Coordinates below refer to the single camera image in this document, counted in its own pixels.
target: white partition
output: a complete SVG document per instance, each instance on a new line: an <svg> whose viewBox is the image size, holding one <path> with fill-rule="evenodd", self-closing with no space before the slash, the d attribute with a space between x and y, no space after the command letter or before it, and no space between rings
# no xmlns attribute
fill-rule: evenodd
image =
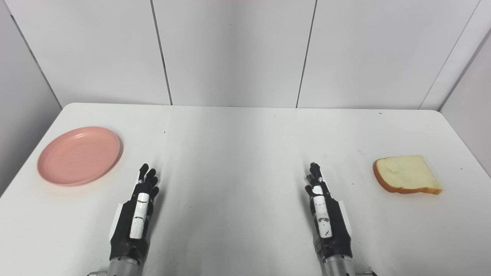
<svg viewBox="0 0 491 276"><path fill-rule="evenodd" d="M63 106L169 103L150 1L6 2Z"/></svg>
<svg viewBox="0 0 491 276"><path fill-rule="evenodd" d="M61 108L0 0L0 195Z"/></svg>
<svg viewBox="0 0 491 276"><path fill-rule="evenodd" d="M319 0L299 107L419 108L478 2Z"/></svg>
<svg viewBox="0 0 491 276"><path fill-rule="evenodd" d="M441 112L491 174L491 38L463 75Z"/></svg>
<svg viewBox="0 0 491 276"><path fill-rule="evenodd" d="M154 0L175 105L295 107L315 0Z"/></svg>

